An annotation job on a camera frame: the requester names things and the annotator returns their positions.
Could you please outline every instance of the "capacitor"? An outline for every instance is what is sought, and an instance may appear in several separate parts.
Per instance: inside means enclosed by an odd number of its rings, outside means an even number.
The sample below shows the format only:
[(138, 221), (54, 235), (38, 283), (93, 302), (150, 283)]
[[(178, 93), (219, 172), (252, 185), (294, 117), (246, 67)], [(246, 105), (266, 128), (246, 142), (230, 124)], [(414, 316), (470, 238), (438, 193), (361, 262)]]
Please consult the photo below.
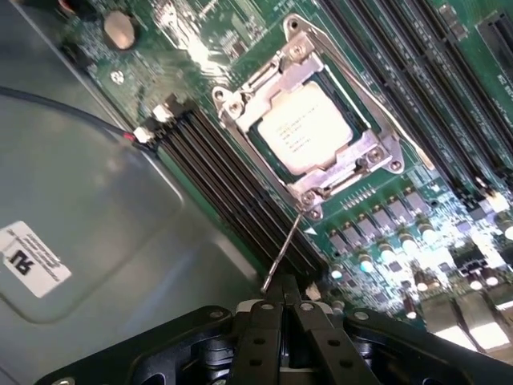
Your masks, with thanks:
[(427, 276), (423, 271), (419, 270), (414, 274), (414, 282), (418, 291), (424, 292), (427, 290)]
[(467, 281), (471, 289), (473, 290), (481, 290), (483, 288), (483, 284), (479, 280), (479, 276), (476, 273), (470, 273), (467, 276)]
[(381, 257), (384, 260), (389, 261), (389, 260), (395, 259), (396, 255), (394, 252), (394, 248), (387, 241), (378, 242), (378, 249), (381, 253)]
[(499, 279), (495, 276), (495, 271), (489, 267), (481, 270), (481, 276), (483, 277), (487, 286), (496, 286), (499, 283)]
[(113, 10), (105, 16), (103, 32), (108, 46), (125, 51), (134, 46), (138, 28), (133, 17), (121, 10)]
[(402, 300), (402, 304), (404, 306), (404, 311), (406, 313), (406, 317), (408, 319), (416, 319), (417, 318), (417, 311), (415, 309), (414, 300), (410, 295), (406, 295), (405, 298)]
[(440, 287), (440, 282), (437, 278), (428, 277), (427, 278), (427, 288), (430, 290), (437, 289)]
[(428, 245), (435, 243), (438, 239), (438, 234), (434, 231), (433, 225), (428, 220), (418, 223), (418, 231), (420, 232), (424, 242)]
[(343, 272), (344, 272), (344, 266), (342, 266), (342, 265), (331, 266), (331, 278), (341, 279)]
[(408, 232), (402, 232), (398, 235), (401, 247), (406, 254), (416, 253), (418, 251), (417, 243), (413, 236)]
[(374, 271), (374, 264), (372, 257), (367, 253), (358, 255), (358, 262), (360, 263), (360, 270), (364, 273), (372, 273)]
[(504, 237), (513, 241), (513, 221), (506, 213), (501, 213), (496, 216), (495, 224), (499, 230), (504, 233)]
[(333, 301), (331, 302), (331, 308), (333, 309), (334, 314), (343, 314), (345, 303), (342, 301)]

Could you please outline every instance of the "screw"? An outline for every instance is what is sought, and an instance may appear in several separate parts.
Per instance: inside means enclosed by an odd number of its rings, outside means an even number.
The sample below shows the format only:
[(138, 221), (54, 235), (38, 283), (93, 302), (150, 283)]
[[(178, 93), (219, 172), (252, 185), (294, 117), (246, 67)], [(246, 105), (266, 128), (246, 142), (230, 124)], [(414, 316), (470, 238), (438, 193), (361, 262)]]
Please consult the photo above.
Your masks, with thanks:
[(357, 311), (356, 313), (354, 313), (354, 317), (356, 319), (359, 319), (360, 321), (366, 321), (367, 319), (369, 319), (369, 315), (367, 313), (364, 313), (363, 311)]
[(305, 54), (305, 48), (303, 46), (294, 46), (292, 50), (290, 50), (290, 57), (292, 59), (301, 59)]
[(240, 113), (242, 112), (242, 104), (240, 104), (239, 102), (232, 103), (230, 104), (228, 109), (232, 114), (240, 115)]
[(308, 214), (309, 214), (309, 217), (315, 221), (322, 219), (322, 212), (320, 212), (318, 209), (314, 209), (314, 210), (310, 211)]
[(125, 75), (122, 71), (113, 71), (111, 72), (111, 80), (119, 86), (125, 81)]
[(213, 311), (211, 314), (210, 314), (210, 318), (221, 318), (223, 316), (223, 312), (220, 311), (220, 310), (216, 310), (216, 311)]
[(55, 381), (51, 385), (75, 385), (75, 380), (71, 377), (66, 377), (65, 379), (59, 379)]
[(392, 162), (392, 164), (390, 165), (390, 168), (392, 168), (393, 171), (398, 171), (401, 169), (401, 166), (402, 166), (401, 162), (399, 162), (398, 160), (394, 160)]
[(345, 303), (343, 301), (333, 301), (331, 304), (331, 308), (335, 314), (343, 314)]
[(313, 310), (313, 305), (311, 303), (302, 303), (300, 308), (302, 308), (304, 311), (311, 311)]
[(303, 205), (310, 206), (313, 201), (315, 201), (315, 193), (313, 191), (308, 191), (303, 195), (303, 197), (301, 197), (301, 202)]
[(377, 163), (383, 159), (383, 150), (380, 147), (376, 147), (367, 154), (367, 160), (370, 163)]

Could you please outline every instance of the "expansion slot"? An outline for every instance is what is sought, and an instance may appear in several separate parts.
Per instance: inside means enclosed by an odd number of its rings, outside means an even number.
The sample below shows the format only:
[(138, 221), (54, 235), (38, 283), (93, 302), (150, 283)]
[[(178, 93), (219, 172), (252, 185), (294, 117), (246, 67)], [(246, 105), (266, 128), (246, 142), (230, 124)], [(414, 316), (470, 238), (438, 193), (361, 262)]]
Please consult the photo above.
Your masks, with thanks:
[[(292, 221), (202, 112), (186, 112), (166, 131), (161, 148), (269, 267)], [(294, 235), (283, 266), (302, 277), (303, 284), (320, 278), (327, 268), (301, 232)]]
[(422, 111), (422, 115), (429, 122), (431, 129), (436, 132), (436, 136), (441, 138), (450, 149), (452, 156), (458, 161), (467, 179), (471, 180), (477, 189), (481, 189), (482, 184), (480, 181), (487, 184), (487, 178), (468, 151), (463, 147), (450, 125), (445, 121), (429, 94), (422, 87), (422, 84), (409, 71), (409, 63), (402, 58), (394, 42), (387, 37), (382, 25), (374, 17), (373, 12), (364, 2), (347, 0), (346, 3), (358, 22), (365, 26), (380, 56), (383, 57), (386, 65), (393, 71), (401, 86), (406, 90), (407, 95), (414, 101), (415, 107)]
[[(501, 145), (510, 154), (513, 154), (513, 132), (511, 132), (511, 128), (501, 115), (499, 109), (483, 89), (474, 72), (463, 58), (462, 53), (455, 46), (455, 38), (452, 32), (449, 31), (449, 28), (427, 0), (405, 0), (405, 3), (411, 9), (415, 18), (422, 21), (422, 24), (430, 33), (434, 45), (443, 46), (440, 54), (450, 64), (450, 70), (455, 78), (464, 85), (468, 97), (478, 109), (479, 114), (484, 118), (484, 123), (494, 132)], [(502, 178), (505, 179), (508, 187), (513, 187), (512, 171), (504, 168), (502, 172), (504, 174)]]

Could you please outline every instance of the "motherboard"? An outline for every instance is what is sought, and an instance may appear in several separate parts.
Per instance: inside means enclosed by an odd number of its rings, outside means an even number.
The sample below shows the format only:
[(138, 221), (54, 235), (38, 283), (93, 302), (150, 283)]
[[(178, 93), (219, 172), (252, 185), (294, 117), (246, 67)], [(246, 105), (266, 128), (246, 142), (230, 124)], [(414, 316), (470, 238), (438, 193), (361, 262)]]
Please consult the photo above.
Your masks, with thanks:
[(424, 327), (434, 303), (513, 299), (513, 3), (59, 13), (59, 49), (261, 271), (298, 218), (281, 269), (339, 312)]

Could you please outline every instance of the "silver metal frame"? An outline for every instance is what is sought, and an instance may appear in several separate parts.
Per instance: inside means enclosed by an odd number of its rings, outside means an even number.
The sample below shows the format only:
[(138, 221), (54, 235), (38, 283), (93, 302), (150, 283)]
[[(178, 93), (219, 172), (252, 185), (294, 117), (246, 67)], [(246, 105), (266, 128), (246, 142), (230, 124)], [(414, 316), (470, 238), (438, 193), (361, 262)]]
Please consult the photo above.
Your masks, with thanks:
[[(268, 177), (280, 195), (301, 211), (315, 212), (314, 219), (322, 216), (321, 204), (336, 193), (384, 168), (394, 174), (404, 171), (404, 160), (395, 121), (380, 104), (368, 87), (359, 80), (345, 57), (329, 37), (297, 14), (284, 20), (287, 43), (240, 89), (230, 91), (214, 87), (212, 98), (220, 122), (239, 142), (260, 170)], [(380, 128), (373, 130), (344, 87), (338, 82), (321, 54), (326, 54), (337, 64), (358, 97), (369, 109)], [(248, 138), (250, 128), (272, 106), (272, 100), (283, 91), (295, 91), (312, 75), (323, 72), (345, 97), (345, 101), (366, 124), (362, 137), (336, 154), (336, 163), (327, 169), (315, 168), (300, 180), (286, 184), (273, 171), (267, 160), (257, 151)]]

